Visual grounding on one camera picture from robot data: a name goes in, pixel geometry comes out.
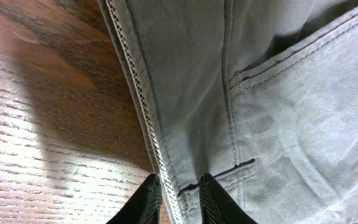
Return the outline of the grey shorts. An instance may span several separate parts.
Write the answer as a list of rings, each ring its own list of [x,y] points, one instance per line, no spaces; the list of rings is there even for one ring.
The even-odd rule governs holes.
[[[101,1],[172,223],[358,223],[358,1]]]

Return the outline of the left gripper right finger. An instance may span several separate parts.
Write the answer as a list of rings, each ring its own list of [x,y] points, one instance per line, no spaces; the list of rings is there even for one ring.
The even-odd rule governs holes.
[[[257,224],[209,173],[200,178],[202,224]]]

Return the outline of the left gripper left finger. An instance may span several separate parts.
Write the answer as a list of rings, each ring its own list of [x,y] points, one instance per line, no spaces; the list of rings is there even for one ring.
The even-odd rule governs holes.
[[[150,174],[106,224],[159,224],[162,189],[157,174]]]

